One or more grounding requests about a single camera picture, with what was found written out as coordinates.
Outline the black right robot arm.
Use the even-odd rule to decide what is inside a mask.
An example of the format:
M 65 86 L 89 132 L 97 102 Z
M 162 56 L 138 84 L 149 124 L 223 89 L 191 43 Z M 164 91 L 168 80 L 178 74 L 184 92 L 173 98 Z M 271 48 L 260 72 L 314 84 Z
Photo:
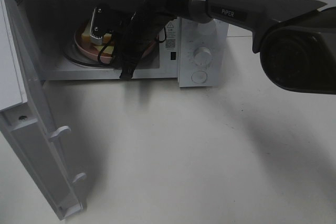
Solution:
M 252 51 L 275 85 L 335 94 L 335 8 L 317 0 L 144 0 L 118 44 L 121 79 L 133 77 L 148 44 L 177 17 L 249 30 Z

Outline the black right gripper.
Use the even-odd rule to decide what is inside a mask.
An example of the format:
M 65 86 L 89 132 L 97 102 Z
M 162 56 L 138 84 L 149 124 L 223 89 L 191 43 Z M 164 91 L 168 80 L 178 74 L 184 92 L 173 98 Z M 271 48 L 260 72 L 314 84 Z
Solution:
M 191 18 L 190 0 L 144 0 L 116 45 L 121 80 L 131 80 L 142 54 L 165 25 L 176 17 Z

